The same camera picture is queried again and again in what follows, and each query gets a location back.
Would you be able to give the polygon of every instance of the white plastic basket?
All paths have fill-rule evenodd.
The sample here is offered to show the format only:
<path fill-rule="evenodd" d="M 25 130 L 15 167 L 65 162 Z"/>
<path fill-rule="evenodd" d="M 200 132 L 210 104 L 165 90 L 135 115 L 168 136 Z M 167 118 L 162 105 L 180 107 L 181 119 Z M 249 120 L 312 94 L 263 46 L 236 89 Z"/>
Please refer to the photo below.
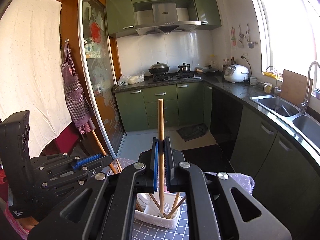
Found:
<path fill-rule="evenodd" d="M 155 197 L 155 199 L 159 203 L 159 192 L 158 191 L 155 192 L 153 194 L 153 196 Z M 176 197 L 176 194 L 168 193 L 168 192 L 164 193 L 164 213 L 165 214 L 168 214 L 171 211 L 171 209 L 173 208 L 172 205 L 173 205 L 175 197 Z M 181 201 L 181 197 L 179 196 L 177 203 L 179 203 L 180 201 Z M 138 210 L 135 211 L 134 218 L 141 220 L 143 222 L 146 222 L 146 223 L 149 223 L 152 225 L 156 225 L 156 226 L 160 226 L 160 227 L 164 227 L 164 228 L 169 228 L 169 229 L 176 228 L 178 221 L 179 221 L 179 217 L 180 217 L 180 207 L 177 208 L 177 210 L 173 213 L 172 219 L 158 217 L 159 213 L 160 213 L 160 211 L 159 211 L 158 207 L 151 200 L 149 205 L 144 210 L 144 212 L 140 212 Z"/>

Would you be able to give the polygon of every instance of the power cord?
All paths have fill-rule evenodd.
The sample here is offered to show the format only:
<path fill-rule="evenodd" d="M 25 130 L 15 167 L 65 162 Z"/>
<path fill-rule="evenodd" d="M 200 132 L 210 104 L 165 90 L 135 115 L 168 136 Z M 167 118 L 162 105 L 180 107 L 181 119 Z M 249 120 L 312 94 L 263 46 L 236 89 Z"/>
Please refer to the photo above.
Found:
<path fill-rule="evenodd" d="M 250 67 L 250 75 L 252 76 L 252 70 L 251 70 L 251 66 L 250 66 L 249 61 L 248 61 L 244 56 L 241 56 L 241 58 L 244 58 L 244 59 L 247 61 L 247 63 L 249 64 L 249 67 Z"/>

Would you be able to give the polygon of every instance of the white tile wall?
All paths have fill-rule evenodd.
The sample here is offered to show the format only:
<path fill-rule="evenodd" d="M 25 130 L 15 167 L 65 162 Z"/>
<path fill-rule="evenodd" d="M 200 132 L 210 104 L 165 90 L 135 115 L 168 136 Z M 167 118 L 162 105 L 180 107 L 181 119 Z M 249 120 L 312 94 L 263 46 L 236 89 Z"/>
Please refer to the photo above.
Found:
<path fill-rule="evenodd" d="M 122 75 L 140 71 L 151 75 L 148 69 L 157 61 L 168 64 L 169 73 L 177 72 L 183 62 L 194 70 L 208 65 L 209 55 L 213 54 L 212 32 L 206 30 L 126 36 L 118 38 L 117 44 Z"/>

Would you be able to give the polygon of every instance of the faucet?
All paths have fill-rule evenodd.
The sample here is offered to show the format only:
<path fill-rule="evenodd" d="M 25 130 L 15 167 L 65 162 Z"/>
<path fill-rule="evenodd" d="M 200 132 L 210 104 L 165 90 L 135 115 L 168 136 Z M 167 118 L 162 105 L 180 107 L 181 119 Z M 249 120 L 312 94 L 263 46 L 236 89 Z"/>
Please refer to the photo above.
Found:
<path fill-rule="evenodd" d="M 278 89 L 278 87 L 277 87 L 277 82 L 278 82 L 278 71 L 277 71 L 277 70 L 276 70 L 276 68 L 275 68 L 275 67 L 273 67 L 273 66 L 269 66 L 269 67 L 267 67 L 266 71 L 268 71 L 268 68 L 273 68 L 273 69 L 277 72 L 276 86 L 275 86 L 274 93 L 273 93 L 273 96 L 276 98 L 276 97 L 277 97 L 277 93 L 281 93 L 281 90 L 280 90 L 280 89 Z"/>
<path fill-rule="evenodd" d="M 309 70 L 308 70 L 308 80 L 307 80 L 307 87 L 306 87 L 306 94 L 304 97 L 303 102 L 301 103 L 301 113 L 305 114 L 306 109 L 308 107 L 308 94 L 309 94 L 309 90 L 310 90 L 310 72 L 311 72 L 311 68 L 313 67 L 313 65 L 317 65 L 320 69 L 320 64 L 315 60 L 311 63 Z"/>

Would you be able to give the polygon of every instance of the pot lid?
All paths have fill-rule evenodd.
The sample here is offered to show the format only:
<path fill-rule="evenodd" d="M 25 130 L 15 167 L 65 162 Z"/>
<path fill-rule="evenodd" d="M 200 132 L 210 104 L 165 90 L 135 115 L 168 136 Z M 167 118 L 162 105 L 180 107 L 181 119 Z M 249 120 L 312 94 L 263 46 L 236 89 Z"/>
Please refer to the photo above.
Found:
<path fill-rule="evenodd" d="M 153 64 L 150 69 L 154 69 L 154 68 L 166 68 L 168 67 L 167 64 L 165 63 L 160 63 L 160 61 L 157 62 L 157 64 Z"/>

